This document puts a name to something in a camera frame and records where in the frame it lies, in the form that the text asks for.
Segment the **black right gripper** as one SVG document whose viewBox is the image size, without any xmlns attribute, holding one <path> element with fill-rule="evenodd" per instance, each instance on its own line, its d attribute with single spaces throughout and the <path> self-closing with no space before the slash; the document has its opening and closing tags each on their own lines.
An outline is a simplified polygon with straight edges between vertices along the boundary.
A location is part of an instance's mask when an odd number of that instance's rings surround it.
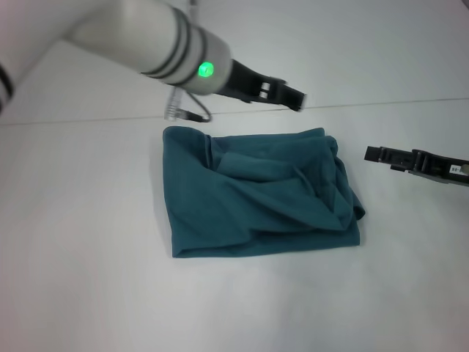
<svg viewBox="0 0 469 352">
<path fill-rule="evenodd" d="M 365 161 L 387 164 L 394 171 L 433 180 L 439 183 L 454 184 L 469 187 L 469 171 L 464 173 L 462 168 L 469 168 L 469 161 L 435 155 L 423 150 L 396 150 L 388 147 L 368 146 L 364 156 Z"/>
</svg>

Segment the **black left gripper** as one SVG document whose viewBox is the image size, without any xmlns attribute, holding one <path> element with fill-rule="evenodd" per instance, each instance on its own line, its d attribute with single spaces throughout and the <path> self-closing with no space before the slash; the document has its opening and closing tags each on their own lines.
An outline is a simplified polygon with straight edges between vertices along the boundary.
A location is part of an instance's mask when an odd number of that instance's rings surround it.
<svg viewBox="0 0 469 352">
<path fill-rule="evenodd" d="M 219 90 L 219 95 L 245 103 L 273 103 L 296 112 L 303 110 L 306 98 L 304 93 L 291 88 L 285 81 L 262 75 L 234 59 L 228 81 Z"/>
</svg>

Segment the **teal t-shirt with FREE print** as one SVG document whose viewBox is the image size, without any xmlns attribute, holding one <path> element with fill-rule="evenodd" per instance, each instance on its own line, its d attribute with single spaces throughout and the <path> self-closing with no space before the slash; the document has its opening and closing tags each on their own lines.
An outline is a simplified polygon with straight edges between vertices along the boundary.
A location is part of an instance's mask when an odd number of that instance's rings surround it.
<svg viewBox="0 0 469 352">
<path fill-rule="evenodd" d="M 163 132 L 163 190 L 176 258 L 254 257 L 358 246 L 365 209 L 321 128 L 214 137 Z"/>
</svg>

